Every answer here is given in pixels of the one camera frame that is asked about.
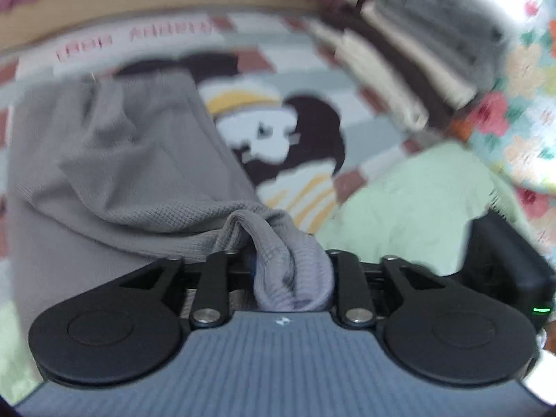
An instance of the floral blanket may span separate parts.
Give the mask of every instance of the floral blanket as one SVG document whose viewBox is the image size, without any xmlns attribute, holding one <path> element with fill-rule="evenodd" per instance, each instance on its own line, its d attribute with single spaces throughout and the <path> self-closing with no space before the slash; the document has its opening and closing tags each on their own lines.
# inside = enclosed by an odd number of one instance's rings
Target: floral blanket
<svg viewBox="0 0 556 417">
<path fill-rule="evenodd" d="M 556 264 L 556 0 L 499 1 L 518 33 L 503 75 L 457 130 L 516 185 L 538 248 Z"/>
</svg>

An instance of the gray cloth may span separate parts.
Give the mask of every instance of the gray cloth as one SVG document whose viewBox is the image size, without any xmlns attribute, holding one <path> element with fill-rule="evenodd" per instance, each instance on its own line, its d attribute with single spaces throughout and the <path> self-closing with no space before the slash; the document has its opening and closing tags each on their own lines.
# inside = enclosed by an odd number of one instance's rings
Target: gray cloth
<svg viewBox="0 0 556 417">
<path fill-rule="evenodd" d="M 473 0 L 375 0 L 376 10 L 481 91 L 503 67 L 509 37 Z"/>
<path fill-rule="evenodd" d="M 182 73 L 29 92 L 15 116 L 8 215 L 27 324 L 153 258 L 203 261 L 251 239 L 261 309 L 322 309 L 333 290 L 326 253 L 258 201 Z"/>
</svg>

